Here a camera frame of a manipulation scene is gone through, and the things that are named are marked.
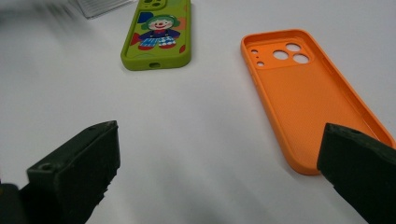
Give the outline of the green cartoon clown phone case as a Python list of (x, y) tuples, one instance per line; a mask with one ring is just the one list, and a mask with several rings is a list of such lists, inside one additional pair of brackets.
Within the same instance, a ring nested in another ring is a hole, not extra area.
[(120, 58), (132, 71), (191, 61), (191, 0), (138, 0)]

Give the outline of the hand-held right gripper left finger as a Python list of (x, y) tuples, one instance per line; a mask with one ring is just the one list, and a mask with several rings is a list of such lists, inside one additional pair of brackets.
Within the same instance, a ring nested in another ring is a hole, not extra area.
[(118, 123), (92, 125), (27, 169), (31, 224), (85, 224), (120, 168)]

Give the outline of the orange phone case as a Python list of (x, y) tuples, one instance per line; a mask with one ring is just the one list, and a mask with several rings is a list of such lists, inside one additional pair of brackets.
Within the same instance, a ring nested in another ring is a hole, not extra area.
[(334, 123), (396, 147), (314, 37), (291, 29), (246, 35), (241, 52), (289, 166), (317, 175), (324, 127)]

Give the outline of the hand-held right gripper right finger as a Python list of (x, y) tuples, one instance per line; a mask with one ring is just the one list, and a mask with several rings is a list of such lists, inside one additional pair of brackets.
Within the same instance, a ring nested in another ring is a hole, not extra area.
[(328, 123), (317, 167), (369, 224), (396, 224), (396, 149)]

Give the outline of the clear plastic tray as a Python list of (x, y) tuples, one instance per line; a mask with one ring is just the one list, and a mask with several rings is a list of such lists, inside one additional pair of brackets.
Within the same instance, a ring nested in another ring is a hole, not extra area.
[(126, 7), (137, 0), (68, 0), (88, 20), (103, 16), (111, 11)]

